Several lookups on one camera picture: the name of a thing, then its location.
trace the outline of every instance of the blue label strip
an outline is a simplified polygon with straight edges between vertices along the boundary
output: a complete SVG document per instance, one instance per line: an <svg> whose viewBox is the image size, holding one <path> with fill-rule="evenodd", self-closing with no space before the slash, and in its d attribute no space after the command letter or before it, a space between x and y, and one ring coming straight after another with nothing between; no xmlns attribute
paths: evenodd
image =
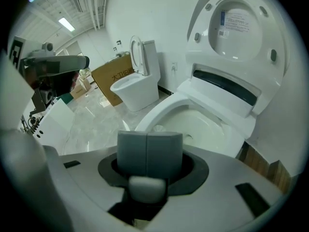
<svg viewBox="0 0 309 232"><path fill-rule="evenodd" d="M221 23L220 23L221 26L224 26L224 20L225 20L225 12L221 11Z"/></svg>

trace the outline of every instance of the toilet tank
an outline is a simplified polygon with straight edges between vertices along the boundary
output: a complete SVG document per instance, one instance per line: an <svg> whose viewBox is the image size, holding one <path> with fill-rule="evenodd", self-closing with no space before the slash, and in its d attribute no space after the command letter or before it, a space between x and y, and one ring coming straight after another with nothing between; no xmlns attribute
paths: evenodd
<svg viewBox="0 0 309 232"><path fill-rule="evenodd" d="M158 55L155 49L155 41L144 41L143 47L148 74L152 75L154 79L158 82L160 80L161 74Z"/></svg>

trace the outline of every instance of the wall socket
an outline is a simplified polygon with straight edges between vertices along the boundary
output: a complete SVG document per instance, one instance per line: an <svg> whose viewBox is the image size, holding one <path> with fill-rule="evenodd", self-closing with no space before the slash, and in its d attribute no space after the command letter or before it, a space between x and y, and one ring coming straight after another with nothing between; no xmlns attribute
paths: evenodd
<svg viewBox="0 0 309 232"><path fill-rule="evenodd" d="M172 62L172 70L178 70L177 62Z"/></svg>

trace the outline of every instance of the black baseboard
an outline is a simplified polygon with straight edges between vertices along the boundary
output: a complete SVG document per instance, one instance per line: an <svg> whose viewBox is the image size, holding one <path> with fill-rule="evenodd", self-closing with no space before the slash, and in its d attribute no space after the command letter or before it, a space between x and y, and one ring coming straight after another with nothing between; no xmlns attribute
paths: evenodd
<svg viewBox="0 0 309 232"><path fill-rule="evenodd" d="M167 95L172 95L172 92L170 92L169 90L167 90L167 89L164 88L164 87L161 87L161 86L158 85L158 89L159 89L160 91L162 91L163 93L166 93Z"/></svg>

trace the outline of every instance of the toilet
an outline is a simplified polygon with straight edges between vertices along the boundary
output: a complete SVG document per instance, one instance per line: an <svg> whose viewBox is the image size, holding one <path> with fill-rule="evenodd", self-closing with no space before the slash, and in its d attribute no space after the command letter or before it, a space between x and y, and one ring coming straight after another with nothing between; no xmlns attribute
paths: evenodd
<svg viewBox="0 0 309 232"><path fill-rule="evenodd" d="M130 111L137 112L159 99L157 85L160 68L155 41L141 42L133 36L130 54L135 73L115 82L111 91L122 99Z"/></svg>
<svg viewBox="0 0 309 232"><path fill-rule="evenodd" d="M267 0L200 0L186 75L136 131L175 131L187 145L236 157L287 67L284 22Z"/></svg>

